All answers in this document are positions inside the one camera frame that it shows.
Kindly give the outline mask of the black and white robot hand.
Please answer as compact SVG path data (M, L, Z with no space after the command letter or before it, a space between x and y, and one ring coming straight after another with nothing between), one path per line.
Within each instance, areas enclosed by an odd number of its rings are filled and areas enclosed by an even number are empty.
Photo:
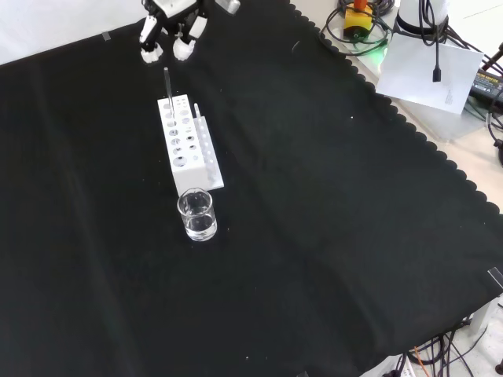
M188 60L208 21L204 1L142 1L148 12L139 37L141 57L146 64L157 62L163 54L158 38L163 31L174 35L173 54Z

